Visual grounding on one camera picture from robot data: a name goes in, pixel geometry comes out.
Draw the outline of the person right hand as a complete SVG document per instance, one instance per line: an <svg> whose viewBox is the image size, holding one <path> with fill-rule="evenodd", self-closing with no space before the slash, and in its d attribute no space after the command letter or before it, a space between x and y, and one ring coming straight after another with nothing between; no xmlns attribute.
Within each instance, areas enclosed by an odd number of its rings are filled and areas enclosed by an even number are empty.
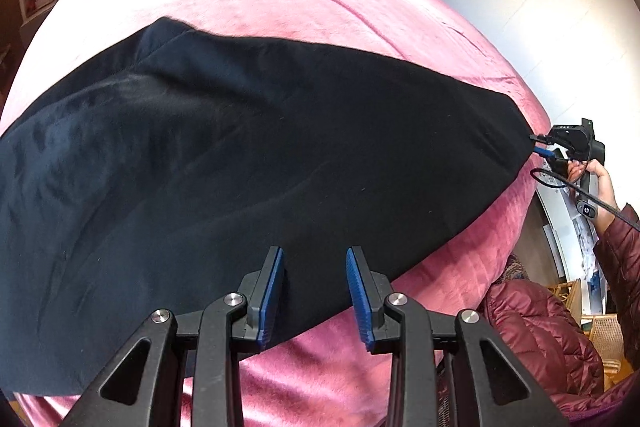
<svg viewBox="0 0 640 427"><path fill-rule="evenodd" d="M617 206L617 202L615 200L615 193L610 174L608 173L608 170L606 170L604 166L597 161L597 159L590 160L589 162L571 160L568 163L567 172L570 182L576 182L586 171L594 173L598 178L598 199L601 199L602 202L605 202L606 205L609 205L615 210L619 210L620 207ZM594 218L593 224L599 237L604 235L605 231L610 225L612 225L614 220L615 216L613 213L610 213L602 207L598 209L597 217Z"/></svg>

